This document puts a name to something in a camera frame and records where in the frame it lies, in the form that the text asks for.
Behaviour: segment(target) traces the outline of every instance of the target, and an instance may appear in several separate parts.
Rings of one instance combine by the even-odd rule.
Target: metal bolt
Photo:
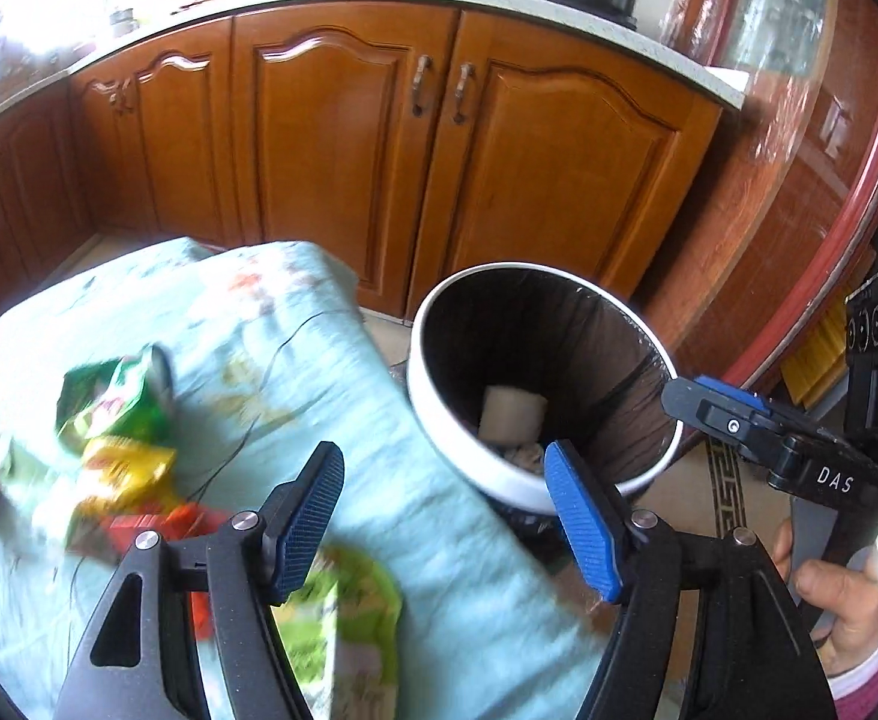
[[[658,525],[658,517],[656,512],[650,512],[649,509],[636,509],[632,512],[632,524],[642,529],[655,528]]]
[[[258,514],[255,512],[239,512],[232,517],[232,527],[237,531],[248,531],[258,524]]]
[[[756,543],[756,534],[748,528],[736,528],[733,531],[735,543],[743,547],[751,547]]]
[[[158,533],[155,531],[143,531],[135,536],[135,546],[139,549],[152,549],[158,543]]]

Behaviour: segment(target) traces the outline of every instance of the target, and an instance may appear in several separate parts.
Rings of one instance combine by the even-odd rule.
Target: light blue tablecloth
[[[379,560],[404,597],[399,717],[575,717],[602,640],[437,455],[365,333],[353,289],[344,266],[306,244],[209,256],[168,242],[76,276],[0,319],[0,446],[11,435],[73,473],[77,460],[53,432],[63,373],[162,343],[176,368],[182,493],[248,431],[202,503],[255,509],[319,440],[341,446],[346,486],[328,538]],[[51,716],[110,572],[0,538],[0,681],[29,718]],[[205,677],[221,714],[221,676]]]

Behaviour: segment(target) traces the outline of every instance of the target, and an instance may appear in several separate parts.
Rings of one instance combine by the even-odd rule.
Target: white countertop
[[[142,42],[158,33],[171,29],[181,28],[189,23],[208,20],[216,16],[229,15],[235,11],[254,10],[268,8],[279,4],[295,1],[314,0],[216,0],[168,19],[156,20],[154,23],[143,26],[121,38],[109,43],[109,45],[95,50],[86,57],[77,61],[68,68],[57,71],[45,79],[29,85],[20,92],[11,95],[0,103],[0,114],[12,108],[29,95],[40,89],[44,89],[72,73],[88,67],[92,63],[106,56],[112,55],[125,47]],[[663,68],[673,76],[680,77],[691,86],[696,87],[704,94],[722,103],[726,108],[739,110],[745,100],[745,95],[738,89],[733,88],[725,81],[714,76],[702,65],[693,62],[686,56],[681,55],[669,47],[656,43],[656,41],[640,35],[630,29],[609,22],[598,16],[585,11],[557,4],[546,0],[426,0],[447,2],[447,4],[473,5],[492,10],[498,10],[507,14],[517,14],[530,19],[538,20],[546,25],[557,25],[571,29],[584,35],[591,36],[603,43],[619,47],[631,55],[640,57],[657,67]]]

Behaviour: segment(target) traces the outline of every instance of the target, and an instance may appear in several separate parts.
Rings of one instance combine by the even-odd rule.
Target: green package
[[[66,373],[56,408],[63,445],[82,454],[100,436],[121,436],[162,445],[172,428],[172,366],[155,344],[139,354]]]
[[[316,720],[395,717],[401,609],[384,568],[344,547],[322,547],[302,589],[272,609]]]

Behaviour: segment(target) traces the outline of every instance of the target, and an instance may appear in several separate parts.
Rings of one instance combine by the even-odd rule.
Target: kitchen
[[[628,298],[680,370],[768,389],[878,221],[869,0],[634,0],[634,30],[582,1],[82,1],[0,0],[6,295],[93,231],[315,240],[406,320],[450,271],[533,259]],[[66,169],[16,186],[16,137]]]

